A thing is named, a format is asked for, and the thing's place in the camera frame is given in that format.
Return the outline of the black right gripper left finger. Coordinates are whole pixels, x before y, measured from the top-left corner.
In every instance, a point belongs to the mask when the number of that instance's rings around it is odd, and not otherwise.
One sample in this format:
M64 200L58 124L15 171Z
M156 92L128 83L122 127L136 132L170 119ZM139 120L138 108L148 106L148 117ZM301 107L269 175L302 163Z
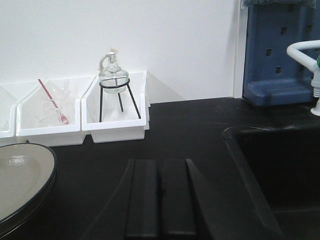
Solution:
M82 239L158 240L158 202L156 162L132 159L111 199Z

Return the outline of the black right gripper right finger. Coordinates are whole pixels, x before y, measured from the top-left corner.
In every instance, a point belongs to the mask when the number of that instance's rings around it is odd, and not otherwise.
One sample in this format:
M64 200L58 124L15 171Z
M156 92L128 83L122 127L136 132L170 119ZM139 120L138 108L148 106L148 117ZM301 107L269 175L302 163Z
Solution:
M191 159L167 159L161 176L164 240L238 240L236 209Z

